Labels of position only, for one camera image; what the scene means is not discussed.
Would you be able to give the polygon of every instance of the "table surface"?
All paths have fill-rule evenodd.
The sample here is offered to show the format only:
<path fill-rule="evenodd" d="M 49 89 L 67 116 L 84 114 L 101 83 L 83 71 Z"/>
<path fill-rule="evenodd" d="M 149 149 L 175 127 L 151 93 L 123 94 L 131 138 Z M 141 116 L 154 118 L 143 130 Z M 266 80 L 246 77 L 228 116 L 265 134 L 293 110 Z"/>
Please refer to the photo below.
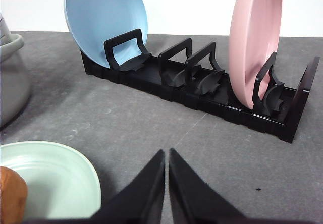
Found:
<path fill-rule="evenodd" d="M 323 221 L 322 62 L 295 140 L 289 144 L 86 75 L 69 33 L 19 34 L 25 39 L 21 55 L 33 93 L 23 113 L 2 129 L 1 144 L 46 140 L 77 149 L 97 170 L 103 205 L 130 183 L 159 149 L 174 147 L 247 217 Z M 186 37 L 149 35 L 146 46 L 158 55 Z M 227 36 L 191 37 L 193 52 L 217 42 L 217 60 L 227 71 Z M 316 55 L 323 56 L 323 38 L 281 38 L 275 66 L 278 78 L 288 87 L 297 87 L 306 65 Z M 183 62 L 185 54 L 174 59 Z M 165 224 L 173 222 L 167 188 Z"/>

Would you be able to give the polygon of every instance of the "dish rack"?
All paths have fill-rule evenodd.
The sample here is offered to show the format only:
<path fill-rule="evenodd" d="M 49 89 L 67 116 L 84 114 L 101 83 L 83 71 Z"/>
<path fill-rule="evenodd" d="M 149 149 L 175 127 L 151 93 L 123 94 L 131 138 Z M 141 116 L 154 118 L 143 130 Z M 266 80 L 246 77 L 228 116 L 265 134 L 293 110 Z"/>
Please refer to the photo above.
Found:
<path fill-rule="evenodd" d="M 141 55 L 119 65 L 114 57 L 113 48 L 132 39 L 137 40 Z M 229 74 L 218 65 L 215 42 L 192 54 L 192 39 L 187 38 L 155 57 L 144 46 L 141 30 L 136 29 L 105 41 L 104 50 L 110 68 L 95 63 L 81 51 L 86 74 L 145 91 L 262 133 L 275 135 L 289 143 L 293 142 L 320 60 L 319 57 L 315 57 L 308 64 L 298 88 L 293 89 L 285 87 L 275 76 L 276 52 L 273 52 L 257 74 L 252 97 L 254 107 L 250 110 L 235 97 Z M 183 50 L 186 50 L 185 63 L 169 60 Z M 211 70 L 198 64 L 207 55 Z M 270 84 L 261 100 L 258 90 L 267 73 L 270 76 Z"/>

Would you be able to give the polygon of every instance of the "light green bowl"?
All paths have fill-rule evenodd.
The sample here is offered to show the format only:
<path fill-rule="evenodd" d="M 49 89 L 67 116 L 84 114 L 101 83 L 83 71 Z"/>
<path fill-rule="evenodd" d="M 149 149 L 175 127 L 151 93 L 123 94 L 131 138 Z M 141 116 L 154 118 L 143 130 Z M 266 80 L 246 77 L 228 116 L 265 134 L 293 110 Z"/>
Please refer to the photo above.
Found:
<path fill-rule="evenodd" d="M 17 142 L 0 146 L 0 156 L 0 164 L 27 183 L 25 220 L 88 218 L 100 209 L 96 171 L 75 149 L 53 142 Z"/>

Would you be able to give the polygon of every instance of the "plate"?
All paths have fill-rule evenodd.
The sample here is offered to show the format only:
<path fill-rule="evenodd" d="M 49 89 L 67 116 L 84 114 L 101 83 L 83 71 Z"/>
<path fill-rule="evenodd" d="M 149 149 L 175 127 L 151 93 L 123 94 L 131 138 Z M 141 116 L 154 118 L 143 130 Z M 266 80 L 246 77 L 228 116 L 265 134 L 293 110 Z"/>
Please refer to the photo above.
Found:
<path fill-rule="evenodd" d="M 238 100 L 253 108 L 252 94 L 258 72 L 277 51 L 282 0 L 236 0 L 229 38 L 229 74 Z M 268 88 L 267 74 L 260 84 L 262 99 Z"/>
<path fill-rule="evenodd" d="M 65 0 L 65 18 L 80 49 L 107 68 L 103 47 L 106 40 L 139 28 L 144 44 L 147 41 L 148 22 L 142 0 Z M 119 64 L 140 54 L 135 40 L 114 48 Z"/>
<path fill-rule="evenodd" d="M 24 219 L 88 218 L 100 209 L 101 188 L 90 161 L 75 149 L 29 141 L 0 146 L 1 165 L 27 183 Z"/>

